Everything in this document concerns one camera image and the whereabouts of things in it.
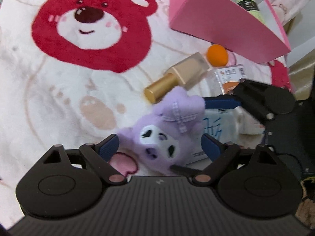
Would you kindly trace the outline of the blue wet wipes pack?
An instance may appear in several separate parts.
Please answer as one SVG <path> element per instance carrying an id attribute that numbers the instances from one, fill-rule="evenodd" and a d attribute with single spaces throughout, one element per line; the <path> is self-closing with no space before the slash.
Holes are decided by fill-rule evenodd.
<path id="1" fill-rule="evenodd" d="M 209 134 L 221 143 L 235 142 L 239 134 L 237 109 L 205 109 L 203 130 L 193 137 L 194 146 L 187 165 L 208 158 L 201 147 L 201 137 Z"/>

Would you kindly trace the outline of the clear floss pick box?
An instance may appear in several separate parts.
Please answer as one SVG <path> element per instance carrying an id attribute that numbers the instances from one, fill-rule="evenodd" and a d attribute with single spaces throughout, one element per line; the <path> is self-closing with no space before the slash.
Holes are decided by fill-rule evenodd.
<path id="1" fill-rule="evenodd" d="M 240 79 L 246 78 L 246 72 L 243 65 L 230 65 L 220 67 L 214 70 L 222 94 L 233 90 L 240 82 Z"/>

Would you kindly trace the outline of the white tissue pack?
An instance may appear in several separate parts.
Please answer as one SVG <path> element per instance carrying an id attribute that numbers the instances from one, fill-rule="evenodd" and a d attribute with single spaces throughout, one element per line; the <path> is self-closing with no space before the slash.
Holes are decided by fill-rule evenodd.
<path id="1" fill-rule="evenodd" d="M 236 107 L 234 114 L 240 134 L 261 135 L 265 127 L 242 107 Z"/>

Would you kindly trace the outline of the foundation bottle gold cap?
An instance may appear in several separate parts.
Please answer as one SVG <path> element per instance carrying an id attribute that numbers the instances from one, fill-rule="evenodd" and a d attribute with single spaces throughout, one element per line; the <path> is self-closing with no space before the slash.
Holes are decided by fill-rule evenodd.
<path id="1" fill-rule="evenodd" d="M 171 66 L 164 75 L 144 89 L 144 95 L 151 103 L 159 102 L 176 86 L 193 87 L 209 70 L 207 61 L 197 52 Z"/>

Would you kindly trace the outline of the orange makeup sponge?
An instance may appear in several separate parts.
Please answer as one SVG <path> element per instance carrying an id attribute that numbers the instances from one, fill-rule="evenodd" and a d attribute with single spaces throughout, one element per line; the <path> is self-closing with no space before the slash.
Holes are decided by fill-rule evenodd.
<path id="1" fill-rule="evenodd" d="M 213 44 L 208 48 L 206 58 L 213 67 L 226 66 L 229 60 L 227 50 L 218 44 Z"/>

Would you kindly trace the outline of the purple plush toy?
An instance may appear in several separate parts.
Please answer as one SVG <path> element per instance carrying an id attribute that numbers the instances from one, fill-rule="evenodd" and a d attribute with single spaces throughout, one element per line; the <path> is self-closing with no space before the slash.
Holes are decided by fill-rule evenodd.
<path id="1" fill-rule="evenodd" d="M 118 131 L 120 147 L 135 153 L 149 169 L 173 176 L 171 166 L 188 164 L 199 147 L 204 116 L 204 98 L 174 87 L 151 113 Z"/>

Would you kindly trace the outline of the pink cardboard box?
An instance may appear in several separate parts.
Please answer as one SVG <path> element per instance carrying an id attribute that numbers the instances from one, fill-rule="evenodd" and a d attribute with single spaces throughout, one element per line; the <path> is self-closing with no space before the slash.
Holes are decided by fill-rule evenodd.
<path id="1" fill-rule="evenodd" d="M 236 0 L 170 0 L 169 26 L 220 44 L 255 62 L 267 63 L 291 51 L 287 35 L 268 0 L 255 0 L 265 24 Z"/>

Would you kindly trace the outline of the green yarn ball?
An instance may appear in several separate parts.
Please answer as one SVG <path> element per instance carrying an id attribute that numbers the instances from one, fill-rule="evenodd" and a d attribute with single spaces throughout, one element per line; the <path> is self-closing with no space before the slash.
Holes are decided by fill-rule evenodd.
<path id="1" fill-rule="evenodd" d="M 236 0 L 236 3 L 249 12 L 257 20 L 259 20 L 262 24 L 265 24 L 265 21 L 255 0 Z"/>

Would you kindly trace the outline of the olive green curtain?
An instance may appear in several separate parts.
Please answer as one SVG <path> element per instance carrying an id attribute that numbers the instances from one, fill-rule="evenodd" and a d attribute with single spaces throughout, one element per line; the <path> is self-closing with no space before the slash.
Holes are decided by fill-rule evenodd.
<path id="1" fill-rule="evenodd" d="M 301 58 L 289 68 L 289 78 L 297 100 L 309 97 L 314 75 L 314 55 Z"/>

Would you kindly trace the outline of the bear print blanket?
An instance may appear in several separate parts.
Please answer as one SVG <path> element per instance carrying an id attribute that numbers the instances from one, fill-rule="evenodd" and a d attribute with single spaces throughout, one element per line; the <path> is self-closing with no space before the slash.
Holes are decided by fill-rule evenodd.
<path id="1" fill-rule="evenodd" d="M 1 224 L 23 218 L 21 178 L 54 144 L 76 149 L 131 127 L 152 106 L 144 89 L 212 42 L 169 26 L 170 0 L 3 0 Z M 267 63 L 237 53 L 251 79 Z"/>

